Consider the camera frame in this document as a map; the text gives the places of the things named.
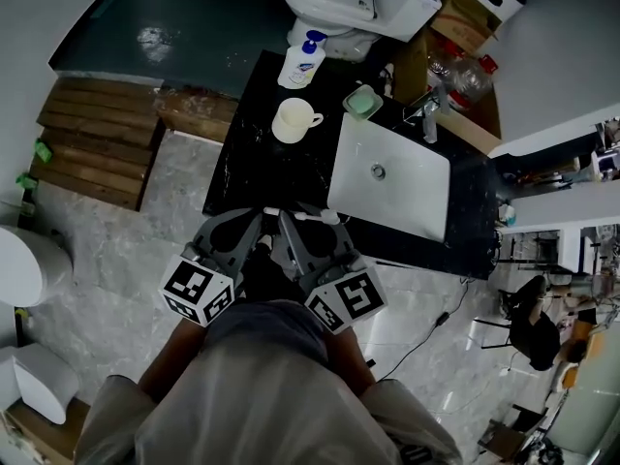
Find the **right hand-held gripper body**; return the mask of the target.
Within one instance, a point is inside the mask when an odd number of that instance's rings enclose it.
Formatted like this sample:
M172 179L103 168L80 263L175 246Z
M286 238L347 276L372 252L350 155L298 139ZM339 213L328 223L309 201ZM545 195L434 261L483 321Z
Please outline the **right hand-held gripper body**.
M306 298L303 305L326 330L338 334L369 319L388 305L375 266L359 254L345 254L302 273L298 285Z

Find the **white toothbrush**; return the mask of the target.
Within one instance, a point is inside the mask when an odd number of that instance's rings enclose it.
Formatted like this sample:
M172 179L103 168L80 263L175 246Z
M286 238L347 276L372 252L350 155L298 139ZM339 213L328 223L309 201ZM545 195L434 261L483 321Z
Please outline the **white toothbrush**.
M271 216L279 216L283 212L282 209L276 207L266 206L263 208L263 213ZM312 215L304 211L292 211L288 210L297 221L315 221L321 222L330 226L337 226L340 224L340 218L335 210L322 209L318 215Z

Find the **green soap dish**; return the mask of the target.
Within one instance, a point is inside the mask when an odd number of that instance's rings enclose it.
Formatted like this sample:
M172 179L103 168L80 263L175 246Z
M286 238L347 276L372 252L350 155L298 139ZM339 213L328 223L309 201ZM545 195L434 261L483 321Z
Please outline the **green soap dish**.
M383 104L383 98L367 84L362 84L343 100L345 111L358 121L368 120Z

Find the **plastic-wrapped wooden block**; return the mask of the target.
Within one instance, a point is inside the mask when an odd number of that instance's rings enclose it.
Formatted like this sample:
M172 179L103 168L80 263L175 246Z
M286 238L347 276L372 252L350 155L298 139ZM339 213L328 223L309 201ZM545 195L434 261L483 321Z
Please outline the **plastic-wrapped wooden block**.
M205 88L162 86L154 107L169 130L223 143L238 100Z

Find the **chrome faucet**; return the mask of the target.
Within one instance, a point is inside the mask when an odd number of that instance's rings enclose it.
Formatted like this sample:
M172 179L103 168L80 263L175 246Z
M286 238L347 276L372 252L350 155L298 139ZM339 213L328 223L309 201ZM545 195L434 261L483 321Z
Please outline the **chrome faucet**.
M403 108L403 122L410 126L420 125L423 139L430 144L437 141L436 112L450 113L448 92L444 85L438 85L421 95L412 104Z

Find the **person's right forearm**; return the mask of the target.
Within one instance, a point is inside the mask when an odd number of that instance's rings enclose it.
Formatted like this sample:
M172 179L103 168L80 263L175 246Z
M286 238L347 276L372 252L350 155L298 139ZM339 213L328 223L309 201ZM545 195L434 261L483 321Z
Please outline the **person's right forearm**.
M361 397L376 384L351 327L338 334L326 332L324 342L330 370L344 381L355 396Z

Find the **person's black trousers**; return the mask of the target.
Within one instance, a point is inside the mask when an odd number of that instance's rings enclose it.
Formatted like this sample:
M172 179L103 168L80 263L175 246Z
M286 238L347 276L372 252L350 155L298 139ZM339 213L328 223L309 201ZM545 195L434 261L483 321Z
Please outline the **person's black trousers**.
M300 303L304 294L299 285L288 278L282 267L271 258L271 252L257 249L248 255L241 273L244 302L290 300Z

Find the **clear plastic jar red lid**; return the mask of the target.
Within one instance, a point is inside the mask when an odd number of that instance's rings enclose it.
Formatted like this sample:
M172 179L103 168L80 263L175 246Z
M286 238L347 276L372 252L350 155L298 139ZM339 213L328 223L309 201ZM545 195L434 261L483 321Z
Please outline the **clear plastic jar red lid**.
M488 54L456 59L449 73L450 105L461 111L472 107L492 89L492 75L497 69L497 63Z

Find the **cream ceramic mug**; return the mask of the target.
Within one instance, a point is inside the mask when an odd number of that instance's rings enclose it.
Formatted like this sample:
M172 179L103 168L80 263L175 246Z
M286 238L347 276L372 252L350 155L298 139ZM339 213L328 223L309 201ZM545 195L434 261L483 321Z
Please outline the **cream ceramic mug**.
M301 141L309 129L318 126L323 120L324 116L315 112L305 100L289 98L278 107L271 131L277 140L294 144Z

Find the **person's left forearm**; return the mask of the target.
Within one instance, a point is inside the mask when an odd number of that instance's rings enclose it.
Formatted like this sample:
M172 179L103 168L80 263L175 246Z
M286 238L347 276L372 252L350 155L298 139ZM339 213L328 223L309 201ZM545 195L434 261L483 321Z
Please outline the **person's left forearm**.
M160 403L201 351L207 328L182 319L139 379L138 387Z

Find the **white soap bottle blue pump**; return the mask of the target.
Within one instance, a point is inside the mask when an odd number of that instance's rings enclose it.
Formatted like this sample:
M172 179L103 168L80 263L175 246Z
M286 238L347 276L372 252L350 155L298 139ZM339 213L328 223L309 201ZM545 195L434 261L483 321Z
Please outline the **white soap bottle blue pump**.
M320 46L325 39L325 34L310 30L301 45L290 46L277 79L278 85L290 90L302 89L309 85L326 58L326 52Z

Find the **wooden slat platform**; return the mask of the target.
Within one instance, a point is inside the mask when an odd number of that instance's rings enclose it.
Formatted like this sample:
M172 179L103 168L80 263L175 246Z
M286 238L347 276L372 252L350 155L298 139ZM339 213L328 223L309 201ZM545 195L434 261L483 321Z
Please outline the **wooden slat platform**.
M30 174L77 194L140 210L165 125L156 86L61 77L37 122L49 160L35 155Z

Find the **clear plastic bag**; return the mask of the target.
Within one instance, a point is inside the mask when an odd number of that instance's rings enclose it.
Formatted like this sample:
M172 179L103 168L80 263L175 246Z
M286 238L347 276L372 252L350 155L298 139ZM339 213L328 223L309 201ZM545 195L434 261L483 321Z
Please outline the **clear plastic bag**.
M461 49L453 42L438 42L427 53L427 88L444 87L453 91L455 66L462 58Z

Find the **large cardboard box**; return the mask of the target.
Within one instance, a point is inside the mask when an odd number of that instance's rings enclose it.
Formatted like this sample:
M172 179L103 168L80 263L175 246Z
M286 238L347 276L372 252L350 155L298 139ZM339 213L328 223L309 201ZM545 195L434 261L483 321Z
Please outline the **large cardboard box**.
M449 42L424 28L410 42L400 45L391 57L393 84L391 95L397 102L409 106L427 88L427 53L438 42ZM461 50L463 57L473 57ZM450 106L449 114L436 112L437 124L488 155L502 143L498 103L494 84L492 89L467 110Z

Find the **small cardboard box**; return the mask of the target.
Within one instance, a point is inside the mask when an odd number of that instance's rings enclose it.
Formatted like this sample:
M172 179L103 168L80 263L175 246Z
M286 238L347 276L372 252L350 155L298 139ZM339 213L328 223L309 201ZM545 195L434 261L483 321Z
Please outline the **small cardboard box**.
M440 11L430 21L430 28L452 41L469 55L494 38L502 20L479 0L442 0Z

